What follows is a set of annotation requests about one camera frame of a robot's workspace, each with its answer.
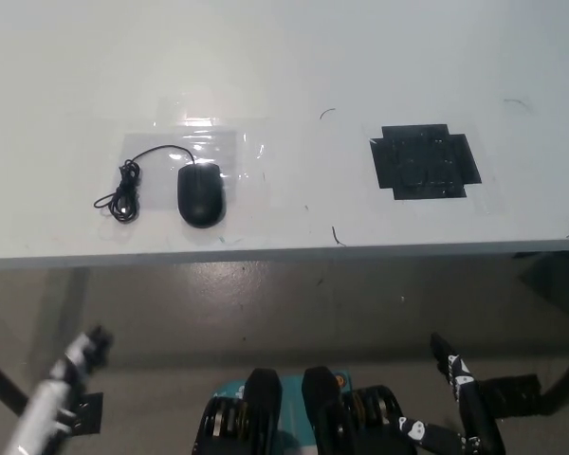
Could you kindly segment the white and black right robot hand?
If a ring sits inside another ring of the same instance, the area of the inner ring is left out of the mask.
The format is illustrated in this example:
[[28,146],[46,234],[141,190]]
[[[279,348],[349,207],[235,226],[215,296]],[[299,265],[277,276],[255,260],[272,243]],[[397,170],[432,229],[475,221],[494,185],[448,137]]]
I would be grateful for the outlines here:
[[397,421],[398,433],[432,454],[504,454],[505,445],[479,382],[464,359],[440,335],[431,335],[431,351],[457,404],[464,433],[409,417]]

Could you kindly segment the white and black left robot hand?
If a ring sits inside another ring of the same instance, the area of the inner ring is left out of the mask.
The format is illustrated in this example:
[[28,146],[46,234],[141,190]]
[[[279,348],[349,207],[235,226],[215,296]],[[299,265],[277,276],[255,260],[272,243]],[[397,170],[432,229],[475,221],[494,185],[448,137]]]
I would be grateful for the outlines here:
[[87,382],[102,368],[113,336],[98,325],[79,334],[35,388],[4,448],[5,454],[57,454],[74,436]]

